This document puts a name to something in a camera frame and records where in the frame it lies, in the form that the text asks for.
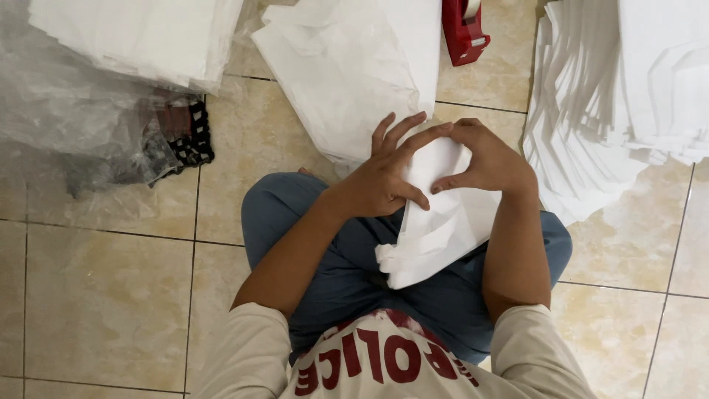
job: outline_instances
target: red lettering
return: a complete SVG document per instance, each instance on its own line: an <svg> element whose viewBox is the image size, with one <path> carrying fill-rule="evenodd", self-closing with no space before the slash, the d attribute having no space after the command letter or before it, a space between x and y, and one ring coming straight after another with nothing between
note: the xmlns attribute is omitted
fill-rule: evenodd
<svg viewBox="0 0 709 399"><path fill-rule="evenodd" d="M396 363L397 349L402 349L406 353L408 363L406 370L399 368ZM392 335L384 343L384 365L394 382L410 383L416 380L421 370L421 352L414 341L400 335Z"/></svg>
<svg viewBox="0 0 709 399"><path fill-rule="evenodd" d="M355 344L355 333L342 337L342 354L345 355L345 368L347 376L354 377L362 372L362 365L359 363L359 355L357 354L357 345Z"/></svg>
<svg viewBox="0 0 709 399"><path fill-rule="evenodd" d="M319 354L318 359L321 363L324 361L329 361L330 367L333 370L329 377L325 378L325 376L322 376L323 387L327 390L335 389L337 386L337 381L340 380L340 350L333 349L325 352L324 354Z"/></svg>
<svg viewBox="0 0 709 399"><path fill-rule="evenodd" d="M369 366L372 368L372 379L383 384L384 377L381 374L381 358L379 357L379 333L368 329L357 329L357 336L367 344L367 354L369 355Z"/></svg>
<svg viewBox="0 0 709 399"><path fill-rule="evenodd" d="M313 362L308 368L298 370L296 396L310 395L318 388L318 369Z"/></svg>
<svg viewBox="0 0 709 399"><path fill-rule="evenodd" d="M454 359L453 363L455 363L455 365L458 367L458 372L460 373L461 376L468 378L468 381L470 381L473 384L473 386L475 386L475 387L480 386L480 384L475 379L475 377L473 377L472 374L470 374L470 372L468 372L468 369L465 368L465 365L463 364L463 362L461 362L458 359Z"/></svg>
<svg viewBox="0 0 709 399"><path fill-rule="evenodd" d="M458 379L458 375L453 369L453 365L450 363L450 359L446 356L443 349L440 346L432 343L428 343L428 347L431 349L431 353L427 354L423 352L423 356L426 356L426 360L431 367L436 370L439 376L443 378L448 378L449 380Z"/></svg>

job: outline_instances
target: leg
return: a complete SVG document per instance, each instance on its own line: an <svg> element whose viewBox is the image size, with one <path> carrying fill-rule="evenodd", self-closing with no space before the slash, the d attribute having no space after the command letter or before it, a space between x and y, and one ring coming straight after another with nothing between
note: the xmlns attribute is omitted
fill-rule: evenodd
<svg viewBox="0 0 709 399"><path fill-rule="evenodd" d="M542 212L540 217L553 287L571 258L571 236L556 215ZM421 324L473 364L490 354L494 328L481 294L486 251L487 243L428 280L399 291L420 315Z"/></svg>
<svg viewBox="0 0 709 399"><path fill-rule="evenodd" d="M251 268L305 214L328 186L303 173L274 173L244 197L242 229ZM369 281L379 266L374 247L395 242L398 229L386 219L351 219L325 252L311 284L290 319L295 359L327 329L377 308L386 291Z"/></svg>

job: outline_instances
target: tape roll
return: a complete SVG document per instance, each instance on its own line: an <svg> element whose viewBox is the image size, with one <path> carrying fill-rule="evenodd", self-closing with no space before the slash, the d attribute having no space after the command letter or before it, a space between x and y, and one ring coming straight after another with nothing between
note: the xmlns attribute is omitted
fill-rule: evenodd
<svg viewBox="0 0 709 399"><path fill-rule="evenodd" d="M472 18L478 13L481 0L468 0L468 7L463 10L463 19Z"/></svg>

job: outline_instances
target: beige t-shirt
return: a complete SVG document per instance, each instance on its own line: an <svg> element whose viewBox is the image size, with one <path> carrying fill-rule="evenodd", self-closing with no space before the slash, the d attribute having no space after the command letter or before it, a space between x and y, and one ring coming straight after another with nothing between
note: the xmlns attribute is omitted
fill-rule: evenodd
<svg viewBox="0 0 709 399"><path fill-rule="evenodd" d="M376 310L329 329L295 363L288 324L273 309L232 310L193 399L213 398L594 398L549 310L505 312L492 340L492 373L460 361L395 310Z"/></svg>

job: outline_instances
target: shirt sleeve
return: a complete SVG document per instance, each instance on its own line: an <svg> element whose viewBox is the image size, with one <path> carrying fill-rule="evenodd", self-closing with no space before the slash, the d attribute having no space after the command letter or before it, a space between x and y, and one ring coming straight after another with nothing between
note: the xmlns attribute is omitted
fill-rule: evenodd
<svg viewBox="0 0 709 399"><path fill-rule="evenodd" d="M286 318L247 303L229 312L200 373L195 399L278 398L288 383Z"/></svg>
<svg viewBox="0 0 709 399"><path fill-rule="evenodd" d="M518 388L546 398L595 398L581 367L544 305L507 310L495 326L492 371Z"/></svg>

